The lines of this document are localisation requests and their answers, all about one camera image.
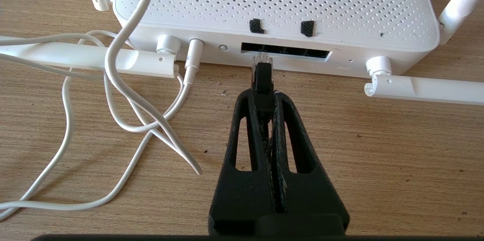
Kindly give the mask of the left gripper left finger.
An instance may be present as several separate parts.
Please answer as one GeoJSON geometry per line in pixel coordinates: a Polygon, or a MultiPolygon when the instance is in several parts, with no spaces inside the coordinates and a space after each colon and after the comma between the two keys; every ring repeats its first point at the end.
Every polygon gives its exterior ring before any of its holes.
{"type": "Polygon", "coordinates": [[[258,115],[251,89],[237,98],[230,136],[208,215],[211,236],[254,236],[257,219],[275,211],[268,124],[258,115]],[[251,170],[236,168],[240,121],[247,121],[251,170]]]}

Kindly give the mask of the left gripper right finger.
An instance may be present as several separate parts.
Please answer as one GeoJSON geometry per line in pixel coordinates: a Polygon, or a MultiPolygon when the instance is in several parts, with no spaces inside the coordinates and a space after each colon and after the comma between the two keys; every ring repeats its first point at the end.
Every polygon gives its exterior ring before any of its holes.
{"type": "Polygon", "coordinates": [[[325,172],[292,100],[275,93],[268,145],[274,212],[260,236],[344,236],[349,213],[325,172]]]}

